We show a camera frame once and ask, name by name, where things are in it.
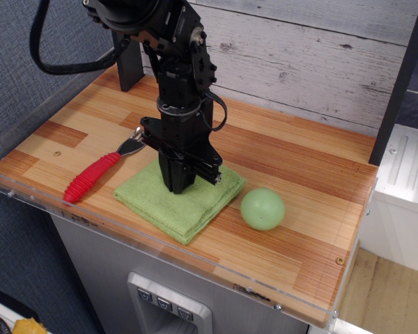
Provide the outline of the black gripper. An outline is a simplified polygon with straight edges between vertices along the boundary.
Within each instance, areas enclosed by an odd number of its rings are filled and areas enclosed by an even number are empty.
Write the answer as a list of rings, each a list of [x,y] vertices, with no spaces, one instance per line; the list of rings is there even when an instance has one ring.
[[[211,184],[222,179],[222,158],[210,143],[213,104],[204,97],[180,109],[157,100],[161,118],[141,119],[142,140],[158,151],[164,184],[173,193],[182,193],[197,176]]]

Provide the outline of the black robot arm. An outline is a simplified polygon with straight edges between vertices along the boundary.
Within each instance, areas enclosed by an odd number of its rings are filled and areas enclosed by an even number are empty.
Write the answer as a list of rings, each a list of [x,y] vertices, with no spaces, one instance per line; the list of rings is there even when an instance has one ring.
[[[210,144],[213,105],[224,101],[210,90],[217,69],[206,48],[201,18],[187,1],[85,1],[104,27],[143,45],[159,85],[160,118],[144,117],[142,141],[158,151],[164,183],[182,193],[196,177],[221,180],[222,158]]]

